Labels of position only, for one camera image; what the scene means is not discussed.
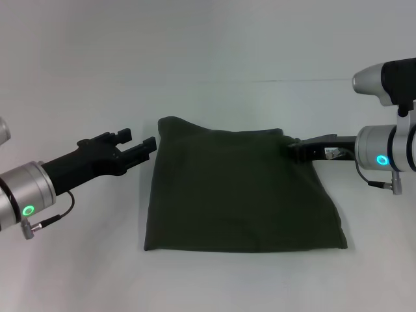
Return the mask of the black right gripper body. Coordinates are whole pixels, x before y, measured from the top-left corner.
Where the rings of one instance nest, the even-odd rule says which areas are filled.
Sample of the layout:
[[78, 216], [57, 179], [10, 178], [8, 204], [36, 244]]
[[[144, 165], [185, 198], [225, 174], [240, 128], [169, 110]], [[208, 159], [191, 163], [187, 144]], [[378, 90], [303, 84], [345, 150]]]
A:
[[300, 141], [300, 162], [353, 161], [356, 136], [329, 134]]

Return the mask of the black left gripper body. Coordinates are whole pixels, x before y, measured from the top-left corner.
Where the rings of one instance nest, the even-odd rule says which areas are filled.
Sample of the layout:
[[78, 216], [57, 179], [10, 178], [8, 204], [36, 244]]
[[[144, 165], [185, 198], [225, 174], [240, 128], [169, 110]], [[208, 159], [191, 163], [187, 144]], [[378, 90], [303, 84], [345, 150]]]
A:
[[80, 140], [75, 151], [42, 165], [57, 196], [99, 176], [122, 176], [127, 172], [121, 151], [105, 143], [108, 134]]

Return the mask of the dark green FREE t-shirt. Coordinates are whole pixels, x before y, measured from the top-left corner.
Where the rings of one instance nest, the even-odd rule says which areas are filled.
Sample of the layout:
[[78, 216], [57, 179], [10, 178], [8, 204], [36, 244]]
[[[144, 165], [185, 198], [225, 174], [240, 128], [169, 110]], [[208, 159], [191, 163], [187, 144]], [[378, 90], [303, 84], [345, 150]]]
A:
[[310, 162], [281, 129], [219, 131], [158, 122], [144, 249], [297, 252], [345, 249], [341, 218]]

